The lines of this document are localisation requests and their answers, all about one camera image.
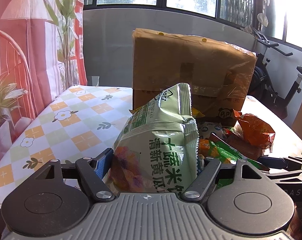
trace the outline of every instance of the gray wall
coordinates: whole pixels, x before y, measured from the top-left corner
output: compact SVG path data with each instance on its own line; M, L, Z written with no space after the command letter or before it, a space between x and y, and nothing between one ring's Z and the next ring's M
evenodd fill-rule
M226 41L248 50L253 49L253 36L233 27L186 14L136 8L109 8L83 12L84 62L87 76L100 76L100 86L132 85L132 31L147 28L167 33L199 35ZM285 97L297 78L296 67L302 65L302 52L280 45L293 56L285 57L268 49L271 59L268 72L274 88ZM302 92L288 106L289 126L293 123L302 102Z

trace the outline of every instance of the cardboard box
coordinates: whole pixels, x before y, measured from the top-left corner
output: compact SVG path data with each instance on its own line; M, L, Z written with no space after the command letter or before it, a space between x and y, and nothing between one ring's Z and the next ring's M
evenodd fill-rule
M133 108L179 83L191 87L192 106L207 117L230 118L245 101L256 55L199 36L147 29L133 32Z

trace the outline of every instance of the lampshade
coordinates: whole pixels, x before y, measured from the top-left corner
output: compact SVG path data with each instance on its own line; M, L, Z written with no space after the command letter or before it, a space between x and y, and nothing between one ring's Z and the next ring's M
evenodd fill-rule
M43 0L11 0L1 19L43 19L52 21Z

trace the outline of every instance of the exercise bike handlebar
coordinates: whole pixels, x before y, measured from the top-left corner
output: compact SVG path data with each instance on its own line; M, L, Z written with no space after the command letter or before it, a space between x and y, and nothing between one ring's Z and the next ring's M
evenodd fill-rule
M266 47L268 47L268 48L273 48L273 49L275 49L277 52L280 52L282 55L284 55L284 56L286 56L286 57L292 56L292 55L293 55L292 52L290 52L290 53L285 53L285 52L283 52L282 50L276 48L276 47L279 46L279 44L276 43L276 42L275 42L275 43L267 43L267 42L265 42L265 41L262 41L261 39L257 39L257 40L258 40L258 42L260 42L262 45L264 45L264 46L266 46Z

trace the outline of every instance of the red snack wrapper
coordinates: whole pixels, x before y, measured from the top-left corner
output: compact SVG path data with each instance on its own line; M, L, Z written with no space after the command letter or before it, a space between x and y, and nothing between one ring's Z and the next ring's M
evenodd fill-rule
M243 115L236 110L233 112L242 128L245 141L262 149L270 148L276 133L268 123L253 114Z

